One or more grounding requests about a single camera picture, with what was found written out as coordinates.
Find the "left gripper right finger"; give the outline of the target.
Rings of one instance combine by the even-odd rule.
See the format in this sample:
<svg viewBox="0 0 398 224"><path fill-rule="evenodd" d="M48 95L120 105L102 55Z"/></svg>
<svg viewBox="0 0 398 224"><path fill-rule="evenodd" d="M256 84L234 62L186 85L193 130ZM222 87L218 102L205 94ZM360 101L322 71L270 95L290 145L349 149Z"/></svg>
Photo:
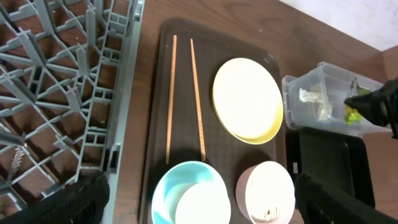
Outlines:
<svg viewBox="0 0 398 224"><path fill-rule="evenodd" d="M305 173L296 179L295 198L305 223L397 224L395 218Z"/></svg>

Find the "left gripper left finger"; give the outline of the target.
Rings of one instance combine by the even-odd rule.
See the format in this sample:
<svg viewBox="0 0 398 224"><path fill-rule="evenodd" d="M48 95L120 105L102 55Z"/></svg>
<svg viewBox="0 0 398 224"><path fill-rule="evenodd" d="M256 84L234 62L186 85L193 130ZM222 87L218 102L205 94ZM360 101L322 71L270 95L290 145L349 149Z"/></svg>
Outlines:
<svg viewBox="0 0 398 224"><path fill-rule="evenodd" d="M99 224L109 195L107 177L98 172L3 218L1 224Z"/></svg>

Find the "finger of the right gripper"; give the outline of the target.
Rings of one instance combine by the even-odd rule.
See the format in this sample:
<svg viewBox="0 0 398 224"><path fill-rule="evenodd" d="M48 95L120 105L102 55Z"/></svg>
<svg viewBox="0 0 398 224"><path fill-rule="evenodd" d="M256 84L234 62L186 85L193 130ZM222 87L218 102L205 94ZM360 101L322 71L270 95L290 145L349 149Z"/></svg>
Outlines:
<svg viewBox="0 0 398 224"><path fill-rule="evenodd" d="M369 93L345 99L345 104L376 126L390 126L397 139L397 79Z"/></svg>

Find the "green snack wrapper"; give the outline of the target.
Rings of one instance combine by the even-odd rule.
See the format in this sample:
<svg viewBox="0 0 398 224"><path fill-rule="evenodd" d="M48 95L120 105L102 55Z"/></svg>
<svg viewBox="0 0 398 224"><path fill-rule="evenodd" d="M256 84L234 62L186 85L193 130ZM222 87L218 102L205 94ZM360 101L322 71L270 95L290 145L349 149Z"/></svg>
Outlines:
<svg viewBox="0 0 398 224"><path fill-rule="evenodd" d="M348 93L348 98L365 95L370 93L371 91L365 88L360 87L357 83L353 82L350 85L350 91ZM345 121L351 126L353 123L358 123L362 120L362 116L358 112L357 109L353 109L352 107L345 104Z"/></svg>

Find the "pale pink bowl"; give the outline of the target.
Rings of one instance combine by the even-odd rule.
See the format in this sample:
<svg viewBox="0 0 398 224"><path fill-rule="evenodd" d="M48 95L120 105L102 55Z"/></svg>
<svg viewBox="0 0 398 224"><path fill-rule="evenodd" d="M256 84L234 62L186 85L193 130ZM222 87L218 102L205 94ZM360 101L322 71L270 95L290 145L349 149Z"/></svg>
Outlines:
<svg viewBox="0 0 398 224"><path fill-rule="evenodd" d="M287 224L295 210L295 188L287 170L265 161L246 169L236 184L241 213L253 224Z"/></svg>

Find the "light blue bowl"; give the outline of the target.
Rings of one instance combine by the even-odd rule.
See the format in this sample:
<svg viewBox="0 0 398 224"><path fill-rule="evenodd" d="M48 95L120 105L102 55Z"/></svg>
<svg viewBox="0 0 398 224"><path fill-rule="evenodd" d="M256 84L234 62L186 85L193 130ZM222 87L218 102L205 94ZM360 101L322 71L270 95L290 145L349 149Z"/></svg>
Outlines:
<svg viewBox="0 0 398 224"><path fill-rule="evenodd" d="M224 224L231 220L231 204L225 182L212 166L187 161L158 181L150 214L154 224Z"/></svg>

